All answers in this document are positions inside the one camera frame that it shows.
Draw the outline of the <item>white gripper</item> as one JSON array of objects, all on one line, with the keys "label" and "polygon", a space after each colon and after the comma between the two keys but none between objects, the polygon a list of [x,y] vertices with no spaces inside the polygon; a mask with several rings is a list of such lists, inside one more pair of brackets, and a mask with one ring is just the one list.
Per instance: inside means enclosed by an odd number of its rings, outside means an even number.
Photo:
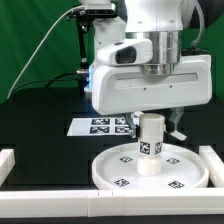
[{"label": "white gripper", "polygon": [[136,137],[133,112],[172,108],[166,129],[178,129],[185,107],[206,104],[212,96],[211,56],[183,56],[168,75],[144,75],[141,66],[96,69],[92,106],[101,115],[125,114],[129,135]]}]

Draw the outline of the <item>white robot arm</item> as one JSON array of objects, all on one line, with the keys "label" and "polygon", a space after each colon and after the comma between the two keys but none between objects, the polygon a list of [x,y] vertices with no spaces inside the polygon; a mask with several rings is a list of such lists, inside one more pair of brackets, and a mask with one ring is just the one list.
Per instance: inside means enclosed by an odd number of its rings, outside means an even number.
[{"label": "white robot arm", "polygon": [[183,51],[179,35],[198,0],[125,0],[125,38],[97,51],[100,65],[92,78],[92,105],[101,115],[132,114],[206,104],[212,96],[211,56]]}]

